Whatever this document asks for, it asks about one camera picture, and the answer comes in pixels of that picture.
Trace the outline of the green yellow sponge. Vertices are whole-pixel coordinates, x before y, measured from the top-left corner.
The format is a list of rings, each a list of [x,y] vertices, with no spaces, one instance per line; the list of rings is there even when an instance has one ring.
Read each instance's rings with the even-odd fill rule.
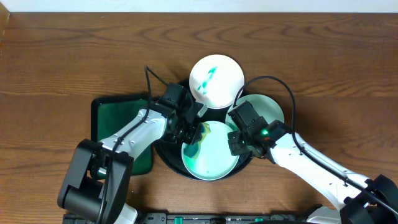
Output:
[[[183,147],[183,155],[190,158],[196,159],[200,153],[200,143],[195,142],[194,144],[186,144]]]

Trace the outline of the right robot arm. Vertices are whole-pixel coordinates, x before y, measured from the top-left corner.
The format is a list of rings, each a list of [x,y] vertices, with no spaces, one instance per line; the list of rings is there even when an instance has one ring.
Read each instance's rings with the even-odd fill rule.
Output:
[[[250,153],[283,167],[320,192],[334,209],[318,208],[309,223],[397,223],[397,186],[379,175],[370,179],[349,170],[312,146],[281,121],[263,117],[233,120],[232,155]]]

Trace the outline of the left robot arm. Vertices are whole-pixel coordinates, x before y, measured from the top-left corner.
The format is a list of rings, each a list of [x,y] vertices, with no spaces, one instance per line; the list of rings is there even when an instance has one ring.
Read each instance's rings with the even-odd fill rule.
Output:
[[[135,223],[138,211],[126,203],[135,159],[163,138],[198,141],[202,107],[177,110],[156,103],[140,109],[110,137],[99,142],[82,140],[63,180],[58,206],[93,223]]]

